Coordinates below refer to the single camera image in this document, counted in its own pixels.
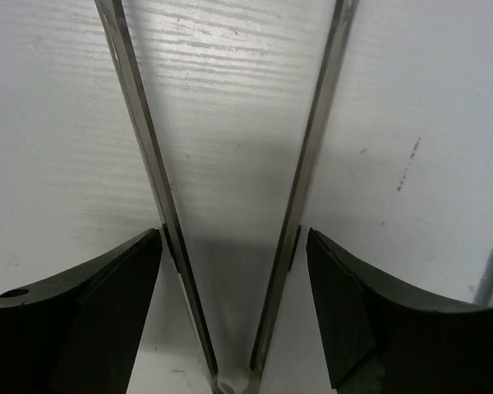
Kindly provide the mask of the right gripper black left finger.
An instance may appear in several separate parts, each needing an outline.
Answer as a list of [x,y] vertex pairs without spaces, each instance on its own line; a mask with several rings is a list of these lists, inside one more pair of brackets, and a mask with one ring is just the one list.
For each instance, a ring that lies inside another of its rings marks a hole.
[[163,251],[149,229],[0,295],[0,393],[124,393]]

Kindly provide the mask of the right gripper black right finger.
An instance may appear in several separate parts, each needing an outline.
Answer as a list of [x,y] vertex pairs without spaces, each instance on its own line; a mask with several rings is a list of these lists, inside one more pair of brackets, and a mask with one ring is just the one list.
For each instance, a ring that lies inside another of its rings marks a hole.
[[493,307],[422,290],[317,230],[306,257],[339,393],[493,393]]

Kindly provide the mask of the silver metal tongs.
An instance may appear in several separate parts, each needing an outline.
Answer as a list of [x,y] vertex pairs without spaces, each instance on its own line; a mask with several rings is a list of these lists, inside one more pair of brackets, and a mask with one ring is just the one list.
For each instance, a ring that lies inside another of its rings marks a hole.
[[[310,185],[314,178],[316,161],[327,128],[334,93],[339,81],[343,58],[358,5],[357,1],[337,1],[335,3],[302,146],[272,263],[263,309],[251,351],[247,385],[242,389],[244,393],[257,393],[260,390],[279,306],[283,299],[283,290],[288,272],[293,264],[300,236],[302,214],[305,210]],[[169,253],[176,266],[177,275],[180,278],[191,315],[194,333],[205,358],[210,388],[214,393],[234,393],[236,388],[228,385],[219,375],[214,347],[210,339],[168,173],[152,120],[135,49],[131,41],[124,7],[120,1],[97,1],[95,6],[104,28],[118,82],[140,146],[141,156],[161,217],[162,229]]]

